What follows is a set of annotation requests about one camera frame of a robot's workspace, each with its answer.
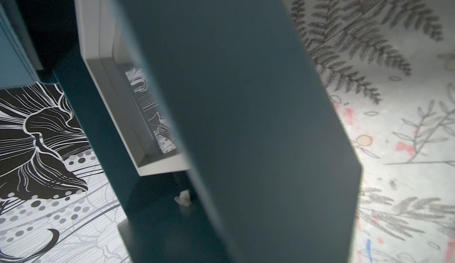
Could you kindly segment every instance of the botanical wallpaper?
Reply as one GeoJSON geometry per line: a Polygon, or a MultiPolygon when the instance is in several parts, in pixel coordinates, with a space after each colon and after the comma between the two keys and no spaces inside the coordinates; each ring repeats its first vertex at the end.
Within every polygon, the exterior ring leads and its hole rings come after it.
{"type": "MultiPolygon", "coordinates": [[[[349,261],[455,262],[455,0],[283,2],[364,168],[349,261]]],[[[60,88],[0,91],[0,263],[130,262],[124,218],[60,88]]]]}
{"type": "Polygon", "coordinates": [[[455,0],[283,1],[364,168],[350,262],[455,262],[455,0]]]}

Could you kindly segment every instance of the leaf drawing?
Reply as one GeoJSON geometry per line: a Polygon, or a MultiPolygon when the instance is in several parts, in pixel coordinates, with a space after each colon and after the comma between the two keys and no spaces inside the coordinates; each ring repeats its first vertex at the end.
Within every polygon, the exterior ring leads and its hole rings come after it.
{"type": "Polygon", "coordinates": [[[406,29],[413,27],[415,30],[422,29],[431,39],[441,41],[442,26],[437,23],[439,17],[433,15],[433,10],[429,9],[423,0],[382,0],[373,12],[373,17],[380,13],[385,14],[381,24],[389,24],[390,29],[399,22],[403,22],[406,29]]]}
{"type": "Polygon", "coordinates": [[[305,0],[294,0],[291,8],[291,17],[294,20],[295,27],[297,27],[297,32],[299,33],[300,39],[307,43],[308,38],[305,38],[307,35],[305,27],[305,0]]]}
{"type": "Polygon", "coordinates": [[[413,141],[413,138],[410,137],[410,136],[403,135],[403,134],[396,133],[396,132],[394,132],[393,134],[396,135],[397,137],[399,137],[399,138],[402,139],[402,140],[405,140],[405,141],[413,141]]]}
{"type": "Polygon", "coordinates": [[[340,52],[350,50],[350,59],[358,53],[361,61],[368,57],[368,63],[375,61],[378,65],[397,68],[405,75],[411,75],[410,63],[387,43],[384,35],[379,34],[379,28],[374,27],[377,24],[372,17],[356,19],[343,28],[334,47],[340,52]]]}
{"type": "Polygon", "coordinates": [[[313,43],[323,44],[331,37],[341,26],[338,20],[342,17],[340,14],[341,8],[337,7],[340,0],[318,0],[314,6],[316,12],[311,16],[318,18],[320,21],[311,22],[309,26],[310,34],[313,35],[307,44],[310,48],[313,43]]]}
{"type": "Polygon", "coordinates": [[[404,199],[398,205],[394,206],[392,210],[398,214],[406,213],[408,211],[409,205],[415,200],[417,200],[417,197],[409,197],[407,199],[404,199]]]}
{"type": "Polygon", "coordinates": [[[367,154],[368,156],[371,156],[372,158],[380,158],[377,155],[375,155],[374,153],[372,153],[371,151],[369,151],[369,150],[367,150],[367,149],[365,149],[363,147],[361,147],[360,150],[362,152],[364,152],[365,154],[367,154]]]}
{"type": "Polygon", "coordinates": [[[393,199],[379,195],[381,192],[376,188],[363,188],[360,191],[360,201],[356,215],[378,230],[395,238],[405,240],[405,237],[413,237],[413,232],[424,233],[423,230],[410,226],[411,220],[432,222],[441,226],[438,231],[444,234],[455,235],[455,218],[452,222],[444,222],[446,215],[455,214],[454,205],[437,204],[438,197],[422,198],[408,197],[392,207],[394,213],[380,211],[380,207],[369,209],[367,204],[377,203],[390,205],[393,199]]]}
{"type": "Polygon", "coordinates": [[[441,198],[426,198],[420,199],[412,205],[415,210],[425,209],[430,203],[440,201],[441,198]]]}
{"type": "Polygon", "coordinates": [[[332,46],[324,45],[309,51],[313,62],[316,64],[319,76],[325,87],[329,87],[336,80],[335,91],[345,88],[345,92],[355,90],[356,94],[363,93],[370,98],[374,104],[379,104],[378,89],[370,87],[370,82],[365,82],[365,77],[357,77],[359,72],[351,71],[352,66],[346,66],[346,61],[339,61],[332,46]]]}
{"type": "MultiPolygon", "coordinates": [[[[455,95],[455,88],[451,83],[447,84],[447,95],[451,101],[449,105],[455,105],[455,102],[452,103],[452,98],[455,95]]],[[[414,147],[414,153],[405,163],[413,163],[412,161],[418,157],[425,145],[431,143],[441,143],[449,140],[449,137],[455,136],[455,130],[451,127],[452,124],[455,124],[455,118],[452,118],[452,115],[455,114],[455,108],[449,108],[449,106],[443,102],[439,101],[440,112],[438,113],[438,106],[435,106],[435,101],[431,100],[428,105],[427,112],[421,107],[417,108],[417,115],[420,117],[418,122],[410,121],[407,119],[402,119],[402,121],[408,126],[412,126],[414,129],[414,134],[412,136],[405,135],[399,132],[393,132],[398,138],[411,141],[414,147]],[[445,136],[434,137],[436,132],[443,131],[445,136]]],[[[431,163],[445,163],[450,166],[455,166],[455,161],[431,161],[431,163]]]]}

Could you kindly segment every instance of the teal cabinet door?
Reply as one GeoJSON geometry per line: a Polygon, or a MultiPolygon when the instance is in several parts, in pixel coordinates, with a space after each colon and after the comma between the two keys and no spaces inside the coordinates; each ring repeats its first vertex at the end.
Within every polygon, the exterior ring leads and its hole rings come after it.
{"type": "Polygon", "coordinates": [[[361,167],[281,1],[114,5],[231,257],[346,262],[361,167]]]}
{"type": "Polygon", "coordinates": [[[0,89],[37,82],[35,69],[25,54],[0,4],[0,89]]]}

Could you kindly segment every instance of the fern leaf print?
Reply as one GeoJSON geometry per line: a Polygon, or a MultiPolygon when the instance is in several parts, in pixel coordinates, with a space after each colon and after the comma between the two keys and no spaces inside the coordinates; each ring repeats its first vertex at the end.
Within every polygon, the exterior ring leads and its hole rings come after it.
{"type": "Polygon", "coordinates": [[[319,21],[309,24],[311,27],[309,33],[313,35],[313,38],[310,38],[307,44],[308,48],[313,43],[318,45],[325,43],[341,27],[342,23],[338,22],[342,17],[341,8],[338,7],[339,3],[340,0],[318,0],[314,6],[317,11],[311,16],[316,17],[319,21]]]}
{"type": "Polygon", "coordinates": [[[381,24],[388,25],[390,29],[402,23],[406,29],[423,31],[435,41],[443,39],[439,17],[433,14],[424,0],[382,0],[376,6],[373,17],[383,13],[381,24]]]}
{"type": "Polygon", "coordinates": [[[294,20],[295,27],[297,27],[297,32],[300,35],[300,39],[306,43],[308,41],[305,36],[307,35],[305,27],[305,0],[294,0],[291,8],[291,16],[294,20]]]}
{"type": "Polygon", "coordinates": [[[397,68],[410,75],[410,63],[379,33],[380,29],[374,27],[377,24],[371,17],[355,20],[342,30],[335,48],[340,52],[348,50],[350,59],[359,54],[361,61],[375,61],[378,65],[397,68]]]}
{"type": "Polygon", "coordinates": [[[354,91],[356,94],[363,93],[363,96],[369,98],[374,104],[379,104],[382,100],[379,98],[378,89],[370,87],[371,83],[365,81],[366,77],[358,77],[358,71],[352,71],[353,66],[347,66],[346,61],[340,61],[339,55],[336,54],[332,46],[326,45],[309,51],[316,69],[325,87],[331,86],[336,81],[334,91],[342,88],[345,92],[354,91]]]}

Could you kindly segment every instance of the fern pattern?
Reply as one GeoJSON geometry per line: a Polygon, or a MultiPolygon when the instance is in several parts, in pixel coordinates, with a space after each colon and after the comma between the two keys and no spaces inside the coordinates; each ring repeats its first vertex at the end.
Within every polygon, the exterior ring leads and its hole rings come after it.
{"type": "Polygon", "coordinates": [[[305,27],[305,0],[294,0],[291,8],[291,16],[294,20],[295,27],[297,27],[297,32],[299,33],[300,39],[307,43],[308,38],[305,38],[307,31],[305,27]]]}
{"type": "Polygon", "coordinates": [[[433,15],[423,0],[382,0],[373,12],[373,17],[387,9],[381,24],[388,24],[394,28],[399,22],[403,22],[406,29],[413,27],[415,30],[422,29],[431,39],[441,41],[442,26],[438,23],[439,17],[433,15]]]}
{"type": "Polygon", "coordinates": [[[336,84],[335,91],[363,93],[374,104],[382,100],[378,88],[339,53],[410,76],[411,64],[381,34],[381,25],[391,29],[402,23],[435,41],[443,39],[439,18],[424,0],[317,0],[308,24],[303,20],[305,4],[305,0],[294,0],[291,16],[324,86],[336,84]]]}
{"type": "Polygon", "coordinates": [[[455,234],[452,221],[446,221],[449,215],[455,214],[454,205],[444,205],[437,202],[440,198],[408,197],[393,205],[394,200],[379,195],[382,190],[365,187],[359,192],[359,205],[356,210],[357,218],[365,221],[376,229],[397,239],[405,241],[405,237],[413,237],[423,230],[410,226],[410,221],[422,221],[436,224],[438,231],[452,236],[455,234]],[[392,206],[392,213],[370,209],[370,204],[392,206]]]}
{"type": "Polygon", "coordinates": [[[311,30],[310,34],[313,34],[313,38],[307,43],[307,47],[310,48],[311,44],[323,44],[327,42],[327,39],[336,32],[342,23],[337,23],[341,17],[341,8],[338,7],[340,0],[318,0],[318,4],[314,8],[318,11],[311,14],[311,16],[318,18],[321,21],[311,22],[309,26],[311,30]]]}

